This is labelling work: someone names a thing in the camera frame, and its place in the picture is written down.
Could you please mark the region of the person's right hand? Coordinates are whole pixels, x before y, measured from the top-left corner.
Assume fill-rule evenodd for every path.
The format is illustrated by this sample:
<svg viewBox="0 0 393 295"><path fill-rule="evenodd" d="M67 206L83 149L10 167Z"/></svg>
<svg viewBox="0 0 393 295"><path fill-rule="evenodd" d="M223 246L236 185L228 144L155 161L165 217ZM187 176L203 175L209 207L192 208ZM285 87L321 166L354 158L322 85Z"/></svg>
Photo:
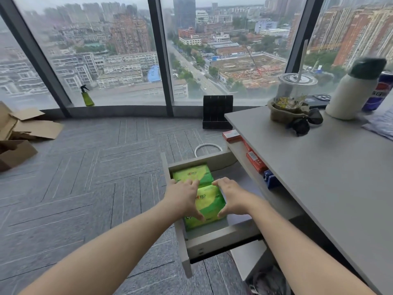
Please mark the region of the person's right hand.
<svg viewBox="0 0 393 295"><path fill-rule="evenodd" d="M250 215L265 204L265 200L243 189L236 181L227 177L217 179L212 183L219 187L226 198L226 205L230 206L230 214Z"/></svg>

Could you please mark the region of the person's left hand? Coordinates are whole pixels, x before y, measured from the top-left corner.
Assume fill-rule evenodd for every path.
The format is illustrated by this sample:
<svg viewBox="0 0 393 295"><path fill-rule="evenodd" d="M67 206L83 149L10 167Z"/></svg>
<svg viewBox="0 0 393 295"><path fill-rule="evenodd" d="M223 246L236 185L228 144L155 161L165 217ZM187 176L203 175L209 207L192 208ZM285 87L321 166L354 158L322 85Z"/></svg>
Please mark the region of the person's left hand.
<svg viewBox="0 0 393 295"><path fill-rule="evenodd" d="M167 184L164 195L164 209L174 221L191 217L191 207L196 207L195 200L198 187L199 181L192 181L191 179L179 182L171 179Z"/></svg>

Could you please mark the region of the green tissue pack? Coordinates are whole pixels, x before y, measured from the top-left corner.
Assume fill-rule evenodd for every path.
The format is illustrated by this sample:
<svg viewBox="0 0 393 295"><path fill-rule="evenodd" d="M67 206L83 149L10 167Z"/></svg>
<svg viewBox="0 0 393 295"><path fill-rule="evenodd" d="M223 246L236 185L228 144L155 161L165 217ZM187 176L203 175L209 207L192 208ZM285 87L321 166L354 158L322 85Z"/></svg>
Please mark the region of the green tissue pack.
<svg viewBox="0 0 393 295"><path fill-rule="evenodd" d="M209 186L214 181L213 175L207 164L201 164L173 172L173 179L177 182L186 181L187 179L191 179L192 181L198 180L199 188Z"/></svg>
<svg viewBox="0 0 393 295"><path fill-rule="evenodd" d="M218 213L225 207L226 201L219 187L208 185L198 188L195 205L204 216L204 221L199 221L194 217L184 218L186 232L218 221L220 219Z"/></svg>

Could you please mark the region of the person's left forearm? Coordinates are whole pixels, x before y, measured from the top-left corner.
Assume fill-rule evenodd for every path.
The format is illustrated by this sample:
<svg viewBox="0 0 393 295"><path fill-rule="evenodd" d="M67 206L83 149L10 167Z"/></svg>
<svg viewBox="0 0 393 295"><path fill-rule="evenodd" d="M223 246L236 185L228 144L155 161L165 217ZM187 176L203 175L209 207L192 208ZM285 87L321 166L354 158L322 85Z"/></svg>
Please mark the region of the person's left forearm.
<svg viewBox="0 0 393 295"><path fill-rule="evenodd" d="M177 219L162 201L84 244L18 295L113 295Z"/></svg>

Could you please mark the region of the person's right forearm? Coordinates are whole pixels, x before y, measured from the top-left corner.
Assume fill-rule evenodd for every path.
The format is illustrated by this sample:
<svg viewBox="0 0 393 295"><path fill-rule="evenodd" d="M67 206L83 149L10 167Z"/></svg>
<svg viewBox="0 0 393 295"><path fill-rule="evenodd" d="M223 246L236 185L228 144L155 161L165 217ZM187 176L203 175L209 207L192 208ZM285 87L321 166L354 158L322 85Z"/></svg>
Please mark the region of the person's right forearm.
<svg viewBox="0 0 393 295"><path fill-rule="evenodd" d="M295 295L376 295L266 201L245 206Z"/></svg>

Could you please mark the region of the grey desk drawer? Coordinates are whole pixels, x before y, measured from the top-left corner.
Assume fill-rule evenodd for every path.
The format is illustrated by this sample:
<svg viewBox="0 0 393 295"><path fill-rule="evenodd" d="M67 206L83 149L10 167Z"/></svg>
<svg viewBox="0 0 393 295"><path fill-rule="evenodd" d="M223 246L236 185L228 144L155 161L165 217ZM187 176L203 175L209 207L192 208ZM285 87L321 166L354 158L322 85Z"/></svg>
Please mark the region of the grey desk drawer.
<svg viewBox="0 0 393 295"><path fill-rule="evenodd" d="M206 163L214 178L228 177L237 181L244 189L262 197L260 187L263 179L253 165L233 152L210 154L168 164L165 153L161 153L165 180L168 183L174 171ZM178 242L178 254L187 278L193 276L191 265L230 251L243 281L249 280L258 270L271 263L268 250L261 240L260 232L249 216L228 217L185 231L184 221L174 224Z"/></svg>

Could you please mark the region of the blue clip holder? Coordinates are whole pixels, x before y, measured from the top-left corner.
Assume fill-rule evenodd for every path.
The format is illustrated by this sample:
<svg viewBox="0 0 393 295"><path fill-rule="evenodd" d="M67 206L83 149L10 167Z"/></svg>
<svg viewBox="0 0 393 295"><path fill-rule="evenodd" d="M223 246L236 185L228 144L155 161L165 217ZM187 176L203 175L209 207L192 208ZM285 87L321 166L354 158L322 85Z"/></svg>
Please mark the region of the blue clip holder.
<svg viewBox="0 0 393 295"><path fill-rule="evenodd" d="M263 179L264 179L268 189L277 188L281 185L281 182L279 181L279 179L269 169L264 171Z"/></svg>

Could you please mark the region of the long red box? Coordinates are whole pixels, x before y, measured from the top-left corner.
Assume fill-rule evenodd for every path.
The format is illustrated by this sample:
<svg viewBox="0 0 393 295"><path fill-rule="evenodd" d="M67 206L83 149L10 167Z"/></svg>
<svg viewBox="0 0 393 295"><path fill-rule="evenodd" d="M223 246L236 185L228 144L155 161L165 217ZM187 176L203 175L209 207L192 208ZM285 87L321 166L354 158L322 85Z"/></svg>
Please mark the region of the long red box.
<svg viewBox="0 0 393 295"><path fill-rule="evenodd" d="M268 170L267 165L253 151L247 152L246 157L248 158L248 160L254 166L254 168L258 173L264 173L265 171Z"/></svg>

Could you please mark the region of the small red box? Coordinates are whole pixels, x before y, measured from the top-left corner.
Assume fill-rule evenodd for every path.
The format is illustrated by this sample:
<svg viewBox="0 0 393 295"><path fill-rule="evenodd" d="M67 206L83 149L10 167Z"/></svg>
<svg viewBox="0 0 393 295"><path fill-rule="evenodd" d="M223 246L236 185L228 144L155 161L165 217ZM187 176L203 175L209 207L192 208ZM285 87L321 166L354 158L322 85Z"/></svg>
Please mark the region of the small red box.
<svg viewBox="0 0 393 295"><path fill-rule="evenodd" d="M238 133L238 131L234 129L223 132L222 136L228 143L238 142L243 139L242 136Z"/></svg>

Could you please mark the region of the dark bag under desk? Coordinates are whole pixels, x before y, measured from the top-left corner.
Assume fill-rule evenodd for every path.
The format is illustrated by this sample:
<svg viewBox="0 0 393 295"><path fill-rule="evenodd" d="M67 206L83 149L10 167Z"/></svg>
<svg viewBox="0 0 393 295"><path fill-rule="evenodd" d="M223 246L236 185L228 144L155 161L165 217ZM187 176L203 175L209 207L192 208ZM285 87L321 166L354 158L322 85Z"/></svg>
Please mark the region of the dark bag under desk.
<svg viewBox="0 0 393 295"><path fill-rule="evenodd" d="M258 270L245 283L252 295L294 295L278 265Z"/></svg>

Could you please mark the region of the black slotted organizer rack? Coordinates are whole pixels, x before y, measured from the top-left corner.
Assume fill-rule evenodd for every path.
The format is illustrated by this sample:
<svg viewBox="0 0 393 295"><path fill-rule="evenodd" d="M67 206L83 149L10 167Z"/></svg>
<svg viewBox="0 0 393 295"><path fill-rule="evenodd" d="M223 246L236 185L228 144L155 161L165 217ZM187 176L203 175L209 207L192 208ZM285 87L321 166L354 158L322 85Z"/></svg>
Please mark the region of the black slotted organizer rack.
<svg viewBox="0 0 393 295"><path fill-rule="evenodd" d="M203 98L203 129L232 130L233 126L225 118L233 112L233 95L205 95Z"/></svg>

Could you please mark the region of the black sunglasses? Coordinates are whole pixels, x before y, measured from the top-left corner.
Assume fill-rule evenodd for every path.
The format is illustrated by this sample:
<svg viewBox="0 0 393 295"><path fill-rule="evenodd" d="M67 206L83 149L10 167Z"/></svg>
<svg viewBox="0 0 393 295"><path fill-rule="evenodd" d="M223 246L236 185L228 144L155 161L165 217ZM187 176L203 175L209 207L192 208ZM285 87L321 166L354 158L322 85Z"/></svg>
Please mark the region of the black sunglasses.
<svg viewBox="0 0 393 295"><path fill-rule="evenodd" d="M320 127L323 124L323 116L318 108L309 110L305 117L292 120L286 125L297 137L304 136L309 133L311 128Z"/></svg>

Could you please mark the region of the clear plastic cup with lid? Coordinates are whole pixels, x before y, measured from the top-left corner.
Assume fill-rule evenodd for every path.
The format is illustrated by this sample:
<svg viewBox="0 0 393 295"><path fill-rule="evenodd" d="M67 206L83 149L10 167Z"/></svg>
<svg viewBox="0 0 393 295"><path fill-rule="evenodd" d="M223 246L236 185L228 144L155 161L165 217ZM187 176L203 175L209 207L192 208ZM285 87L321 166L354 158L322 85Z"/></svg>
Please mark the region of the clear plastic cup with lid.
<svg viewBox="0 0 393 295"><path fill-rule="evenodd" d="M302 74L299 79L298 76L298 73L284 73L278 76L279 86L274 98L276 103L280 100L303 102L318 83L312 75Z"/></svg>

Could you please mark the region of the green spray bottle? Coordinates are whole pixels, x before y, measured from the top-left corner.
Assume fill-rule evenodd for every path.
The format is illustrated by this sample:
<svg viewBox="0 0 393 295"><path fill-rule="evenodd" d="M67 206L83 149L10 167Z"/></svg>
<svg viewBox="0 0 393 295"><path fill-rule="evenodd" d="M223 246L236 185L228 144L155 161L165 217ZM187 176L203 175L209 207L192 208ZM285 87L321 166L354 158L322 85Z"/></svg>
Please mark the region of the green spray bottle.
<svg viewBox="0 0 393 295"><path fill-rule="evenodd" d="M93 106L95 106L95 103L93 102L93 100L91 99L91 97L89 96L89 94L87 92L87 91L89 91L87 86L84 84L84 85L80 86L80 89L81 89L81 96L83 98L85 106L86 107L93 107Z"/></svg>

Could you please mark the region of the white bottle dark green lid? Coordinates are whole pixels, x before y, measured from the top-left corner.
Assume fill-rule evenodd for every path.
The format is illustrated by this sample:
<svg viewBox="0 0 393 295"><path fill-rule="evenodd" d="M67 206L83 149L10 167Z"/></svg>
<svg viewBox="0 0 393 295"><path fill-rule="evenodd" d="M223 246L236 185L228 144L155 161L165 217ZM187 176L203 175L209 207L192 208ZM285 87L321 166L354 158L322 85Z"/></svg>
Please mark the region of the white bottle dark green lid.
<svg viewBox="0 0 393 295"><path fill-rule="evenodd" d="M332 93L326 114L340 120L356 118L377 87L386 64L382 57L356 59Z"/></svg>

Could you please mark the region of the white plastic bag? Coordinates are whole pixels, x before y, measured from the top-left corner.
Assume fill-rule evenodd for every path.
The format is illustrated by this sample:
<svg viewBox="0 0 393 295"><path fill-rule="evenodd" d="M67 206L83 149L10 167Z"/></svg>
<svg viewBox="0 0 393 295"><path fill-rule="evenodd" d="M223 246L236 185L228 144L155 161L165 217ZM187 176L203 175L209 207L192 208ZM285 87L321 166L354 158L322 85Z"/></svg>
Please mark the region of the white plastic bag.
<svg viewBox="0 0 393 295"><path fill-rule="evenodd" d="M372 117L361 127L393 141L393 105L382 114Z"/></svg>

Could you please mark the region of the flat cardboard sheet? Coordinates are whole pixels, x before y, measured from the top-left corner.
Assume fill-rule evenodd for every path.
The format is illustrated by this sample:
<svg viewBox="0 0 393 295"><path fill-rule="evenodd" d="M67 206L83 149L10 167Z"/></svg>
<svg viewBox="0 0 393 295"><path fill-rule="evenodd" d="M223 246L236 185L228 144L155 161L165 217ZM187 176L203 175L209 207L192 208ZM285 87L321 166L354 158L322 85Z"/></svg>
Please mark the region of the flat cardboard sheet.
<svg viewBox="0 0 393 295"><path fill-rule="evenodd" d="M45 113L36 108L9 112L8 115L14 123L10 135L12 140L54 140L64 128L61 123L43 119Z"/></svg>

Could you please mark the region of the open brown cardboard box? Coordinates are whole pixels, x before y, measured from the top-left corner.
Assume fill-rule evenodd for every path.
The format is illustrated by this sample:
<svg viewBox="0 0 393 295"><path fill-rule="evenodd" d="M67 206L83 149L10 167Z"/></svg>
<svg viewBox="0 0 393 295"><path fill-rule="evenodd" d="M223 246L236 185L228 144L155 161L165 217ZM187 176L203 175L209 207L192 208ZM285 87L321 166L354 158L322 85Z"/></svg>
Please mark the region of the open brown cardboard box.
<svg viewBox="0 0 393 295"><path fill-rule="evenodd" d="M28 140L0 141L0 173L17 167L37 153Z"/></svg>

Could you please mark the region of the blue soda can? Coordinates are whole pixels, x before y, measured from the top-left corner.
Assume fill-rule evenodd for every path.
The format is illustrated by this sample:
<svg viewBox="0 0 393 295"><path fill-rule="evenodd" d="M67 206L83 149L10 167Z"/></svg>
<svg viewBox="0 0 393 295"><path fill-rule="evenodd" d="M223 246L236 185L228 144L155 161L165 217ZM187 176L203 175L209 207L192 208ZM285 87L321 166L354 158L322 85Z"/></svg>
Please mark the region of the blue soda can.
<svg viewBox="0 0 393 295"><path fill-rule="evenodd" d="M381 103L385 100L387 95L393 89L393 72L385 70L378 79L376 88L371 94L371 97L366 101L361 111L365 113L375 111Z"/></svg>

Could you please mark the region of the folded cardboard box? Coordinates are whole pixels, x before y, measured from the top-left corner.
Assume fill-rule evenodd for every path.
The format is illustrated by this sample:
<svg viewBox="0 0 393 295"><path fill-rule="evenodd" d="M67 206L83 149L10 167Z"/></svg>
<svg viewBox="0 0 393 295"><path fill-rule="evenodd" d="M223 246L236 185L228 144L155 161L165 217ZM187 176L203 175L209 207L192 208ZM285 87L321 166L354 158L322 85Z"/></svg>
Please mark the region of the folded cardboard box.
<svg viewBox="0 0 393 295"><path fill-rule="evenodd" d="M19 139L13 131L18 120L11 113L12 110L4 102L0 101L0 141Z"/></svg>

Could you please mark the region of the dark window frame post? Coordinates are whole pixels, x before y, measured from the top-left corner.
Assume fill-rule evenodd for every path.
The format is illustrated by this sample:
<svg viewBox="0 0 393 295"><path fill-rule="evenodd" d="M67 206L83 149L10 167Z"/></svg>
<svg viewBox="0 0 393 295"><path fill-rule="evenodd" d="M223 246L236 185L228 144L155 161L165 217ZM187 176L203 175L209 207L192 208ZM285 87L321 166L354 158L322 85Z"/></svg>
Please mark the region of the dark window frame post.
<svg viewBox="0 0 393 295"><path fill-rule="evenodd" d="M323 3L324 0L306 0L285 73L298 73L300 70L304 42L306 40L310 42Z"/></svg>
<svg viewBox="0 0 393 295"><path fill-rule="evenodd" d="M71 99L13 0L0 0L0 16L48 88L63 116L71 118Z"/></svg>
<svg viewBox="0 0 393 295"><path fill-rule="evenodd" d="M164 20L160 0L148 0L152 30L155 39L156 52L160 67L161 81L163 84L166 112L169 117L174 117L173 111L173 87L171 81L171 69L167 52Z"/></svg>

